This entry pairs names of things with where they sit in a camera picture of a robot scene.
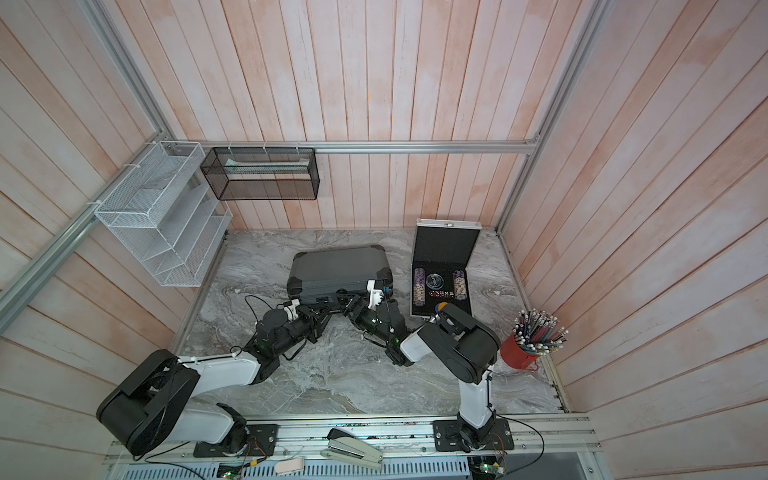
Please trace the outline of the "dark grey poker case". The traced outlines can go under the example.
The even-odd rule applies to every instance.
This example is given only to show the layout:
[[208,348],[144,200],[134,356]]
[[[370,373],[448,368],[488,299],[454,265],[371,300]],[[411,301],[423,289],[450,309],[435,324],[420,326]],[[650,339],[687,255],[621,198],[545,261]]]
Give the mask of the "dark grey poker case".
[[391,294],[392,269],[378,244],[299,252],[293,257],[286,289],[302,304],[334,302],[339,291],[367,296],[370,280]]

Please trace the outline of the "silver aluminium poker case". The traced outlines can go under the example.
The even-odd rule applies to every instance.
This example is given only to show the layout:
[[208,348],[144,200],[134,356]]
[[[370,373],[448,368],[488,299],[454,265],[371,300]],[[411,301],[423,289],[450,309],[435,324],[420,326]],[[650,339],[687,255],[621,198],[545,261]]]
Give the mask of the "silver aluminium poker case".
[[[456,305],[459,309],[472,314],[469,296],[467,266],[479,237],[482,225],[472,221],[431,220],[417,221],[415,242],[412,256],[412,284],[410,314],[416,317],[429,317],[435,312],[435,306],[440,302]],[[434,298],[429,295],[431,290],[426,285],[426,302],[415,305],[413,301],[414,269],[423,268],[426,277],[430,273],[439,273],[446,280],[442,291],[453,291],[453,272],[464,270],[468,288],[468,298],[458,301],[455,298]]]

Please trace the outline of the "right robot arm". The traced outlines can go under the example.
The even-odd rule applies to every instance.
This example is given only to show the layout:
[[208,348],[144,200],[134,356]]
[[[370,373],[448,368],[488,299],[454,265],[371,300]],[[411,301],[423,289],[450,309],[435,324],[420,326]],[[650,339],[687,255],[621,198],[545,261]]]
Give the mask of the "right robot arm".
[[489,327],[445,302],[415,330],[406,327],[393,299],[372,302],[348,296],[341,300],[341,312],[359,330],[376,337],[396,365],[410,366],[435,356],[459,381],[459,422],[477,433],[492,423],[490,382],[501,341]]

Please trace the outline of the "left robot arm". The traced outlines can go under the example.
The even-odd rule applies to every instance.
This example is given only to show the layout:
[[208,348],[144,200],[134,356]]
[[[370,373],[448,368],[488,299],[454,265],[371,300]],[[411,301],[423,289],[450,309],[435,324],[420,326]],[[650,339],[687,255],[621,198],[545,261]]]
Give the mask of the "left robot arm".
[[166,441],[205,443],[226,456],[239,455],[249,443],[244,417],[227,404],[199,409],[189,400],[265,381],[289,358],[288,350],[316,342],[331,316],[328,305],[294,302],[266,312],[246,345],[228,354],[178,357],[157,350],[102,401],[96,419],[136,457]]

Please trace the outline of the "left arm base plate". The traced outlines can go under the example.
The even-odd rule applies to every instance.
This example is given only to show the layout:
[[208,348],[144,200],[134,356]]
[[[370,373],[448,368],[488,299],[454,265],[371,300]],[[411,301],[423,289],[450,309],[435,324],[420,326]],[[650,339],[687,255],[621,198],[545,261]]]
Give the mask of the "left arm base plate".
[[198,442],[193,450],[194,458],[239,457],[256,455],[270,457],[274,454],[277,424],[234,426],[225,438],[216,444]]

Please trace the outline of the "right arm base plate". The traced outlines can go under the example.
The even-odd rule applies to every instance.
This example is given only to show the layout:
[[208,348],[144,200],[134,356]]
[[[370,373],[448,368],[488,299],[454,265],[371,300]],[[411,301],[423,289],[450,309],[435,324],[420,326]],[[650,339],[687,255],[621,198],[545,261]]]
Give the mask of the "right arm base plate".
[[438,452],[465,452],[476,450],[514,449],[508,421],[491,418],[476,429],[462,419],[436,420],[432,423],[434,445]]

